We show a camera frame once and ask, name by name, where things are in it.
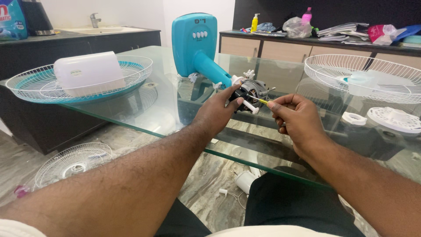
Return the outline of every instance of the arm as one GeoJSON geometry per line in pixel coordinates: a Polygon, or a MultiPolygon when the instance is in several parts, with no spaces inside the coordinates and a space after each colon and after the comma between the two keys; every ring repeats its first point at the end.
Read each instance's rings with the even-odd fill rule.
{"type": "Polygon", "coordinates": [[[242,98],[238,86],[208,99],[191,125],[99,168],[61,180],[0,209],[0,218],[47,236],[152,236],[207,143],[242,98]]]}
{"type": "Polygon", "coordinates": [[[334,143],[324,132],[316,105],[297,94],[268,103],[279,132],[291,137],[307,161],[382,236],[417,236],[421,185],[334,143]]]}

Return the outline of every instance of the black wall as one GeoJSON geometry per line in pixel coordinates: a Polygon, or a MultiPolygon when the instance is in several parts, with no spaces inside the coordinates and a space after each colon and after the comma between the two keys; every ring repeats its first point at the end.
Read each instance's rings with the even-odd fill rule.
{"type": "Polygon", "coordinates": [[[251,27],[255,13],[259,24],[282,27],[290,14],[302,17],[312,8],[311,25],[320,30],[347,22],[392,24],[396,28],[421,24],[421,0],[236,0],[232,28],[251,27]]]}

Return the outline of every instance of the hairy forearm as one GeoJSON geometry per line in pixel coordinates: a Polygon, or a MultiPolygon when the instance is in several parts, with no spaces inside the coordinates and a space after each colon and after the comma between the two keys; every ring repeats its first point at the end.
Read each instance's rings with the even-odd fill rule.
{"type": "Polygon", "coordinates": [[[199,124],[1,210],[47,236],[152,236],[212,135],[199,124]]]}
{"type": "Polygon", "coordinates": [[[382,236],[421,231],[421,185],[332,141],[306,161],[382,236]]]}

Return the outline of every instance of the countertop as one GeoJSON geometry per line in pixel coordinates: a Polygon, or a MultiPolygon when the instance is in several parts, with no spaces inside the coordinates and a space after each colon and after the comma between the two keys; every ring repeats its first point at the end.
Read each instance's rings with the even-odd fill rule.
{"type": "Polygon", "coordinates": [[[254,39],[254,40],[276,41],[276,42],[284,42],[284,43],[295,43],[295,44],[304,44],[304,45],[312,45],[312,46],[330,47],[330,48],[343,48],[343,49],[350,49],[350,50],[369,51],[373,53],[398,54],[398,55],[421,57],[421,48],[412,48],[412,47],[382,46],[382,45],[352,45],[352,44],[344,44],[337,41],[321,41],[315,37],[295,39],[295,38],[288,38],[288,37],[271,37],[271,36],[253,35],[251,33],[242,33],[239,30],[221,31],[220,36],[247,38],[247,39],[254,39]]]}
{"type": "Polygon", "coordinates": [[[0,41],[0,46],[11,45],[11,44],[26,44],[26,43],[39,42],[39,41],[44,41],[44,40],[64,40],[64,39],[69,39],[69,38],[80,38],[80,37],[93,37],[94,38],[94,37],[101,37],[103,35],[132,34],[132,33],[139,33],[139,32],[160,31],[160,30],[153,30],[153,29],[147,29],[147,28],[141,28],[141,27],[138,27],[138,28],[145,29],[145,30],[132,31],[132,32],[112,32],[112,33],[102,33],[102,34],[83,34],[83,33],[77,33],[73,31],[55,29],[56,31],[55,35],[28,36],[28,38],[25,40],[0,41]]]}

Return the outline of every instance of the black pants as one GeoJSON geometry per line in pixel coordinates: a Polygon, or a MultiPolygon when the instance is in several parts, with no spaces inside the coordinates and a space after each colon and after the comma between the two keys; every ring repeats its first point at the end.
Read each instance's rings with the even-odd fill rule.
{"type": "MultiPolygon", "coordinates": [[[[290,167],[276,169],[299,176],[299,172],[290,167]]],[[[258,225],[293,225],[343,237],[364,237],[337,193],[271,173],[256,179],[250,188],[244,226],[258,225]]],[[[202,237],[209,234],[211,232],[199,218],[176,199],[155,236],[202,237]]]]}

